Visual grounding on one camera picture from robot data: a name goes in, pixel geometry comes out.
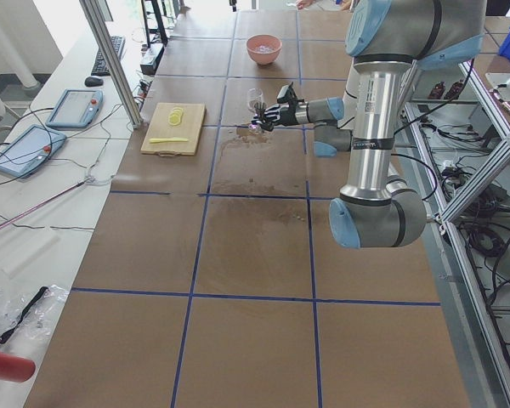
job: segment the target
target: computer mouse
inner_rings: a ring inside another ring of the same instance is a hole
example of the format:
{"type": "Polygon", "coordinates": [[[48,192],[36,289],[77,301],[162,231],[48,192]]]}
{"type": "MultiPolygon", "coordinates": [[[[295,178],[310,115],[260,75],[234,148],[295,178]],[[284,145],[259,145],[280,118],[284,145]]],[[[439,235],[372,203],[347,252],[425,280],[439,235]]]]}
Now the computer mouse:
{"type": "Polygon", "coordinates": [[[86,87],[99,87],[104,83],[104,80],[99,76],[88,76],[85,78],[86,87]]]}

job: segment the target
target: red cylinder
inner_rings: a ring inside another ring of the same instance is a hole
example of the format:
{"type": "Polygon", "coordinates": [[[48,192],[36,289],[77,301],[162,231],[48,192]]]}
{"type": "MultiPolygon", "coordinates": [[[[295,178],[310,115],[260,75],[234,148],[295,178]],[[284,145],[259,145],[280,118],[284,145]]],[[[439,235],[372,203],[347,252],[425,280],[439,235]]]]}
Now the red cylinder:
{"type": "Polygon", "coordinates": [[[34,361],[0,353],[0,380],[22,383],[34,374],[34,361]]]}

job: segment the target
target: wooden cutting board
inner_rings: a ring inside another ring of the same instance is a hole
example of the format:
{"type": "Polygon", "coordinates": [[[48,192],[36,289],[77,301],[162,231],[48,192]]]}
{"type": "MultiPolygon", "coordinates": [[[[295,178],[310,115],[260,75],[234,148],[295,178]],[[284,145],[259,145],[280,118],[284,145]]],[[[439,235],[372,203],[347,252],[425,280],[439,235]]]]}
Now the wooden cutting board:
{"type": "Polygon", "coordinates": [[[206,106],[204,104],[157,104],[140,151],[146,155],[194,156],[205,113],[206,106]],[[172,126],[168,123],[168,117],[172,109],[177,107],[184,110],[183,116],[179,125],[172,126]],[[150,139],[169,138],[186,138],[189,141],[150,143],[150,139]]]}

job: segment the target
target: pink bowl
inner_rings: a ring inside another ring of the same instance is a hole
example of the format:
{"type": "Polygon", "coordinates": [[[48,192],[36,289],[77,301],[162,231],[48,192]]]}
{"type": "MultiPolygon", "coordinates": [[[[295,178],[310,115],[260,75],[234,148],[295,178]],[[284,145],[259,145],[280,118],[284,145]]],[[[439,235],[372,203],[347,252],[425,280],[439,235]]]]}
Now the pink bowl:
{"type": "Polygon", "coordinates": [[[247,40],[247,53],[259,65],[267,65],[280,55],[281,41],[267,34],[251,37],[247,40]]]}

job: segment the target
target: keyboard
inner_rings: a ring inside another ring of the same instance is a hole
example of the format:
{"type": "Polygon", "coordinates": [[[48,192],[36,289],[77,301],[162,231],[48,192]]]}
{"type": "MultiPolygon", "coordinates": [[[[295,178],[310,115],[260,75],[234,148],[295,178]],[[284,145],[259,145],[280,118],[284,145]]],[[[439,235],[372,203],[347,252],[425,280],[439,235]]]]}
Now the keyboard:
{"type": "MultiPolygon", "coordinates": [[[[116,50],[116,54],[119,57],[119,60],[122,56],[122,50],[125,48],[125,37],[121,36],[111,36],[111,43],[113,44],[113,48],[116,50]]],[[[108,69],[108,65],[104,61],[104,55],[102,55],[102,51],[99,50],[96,53],[96,57],[94,58],[93,70],[91,71],[92,76],[97,77],[107,77],[110,75],[110,70],[108,69]]]]}

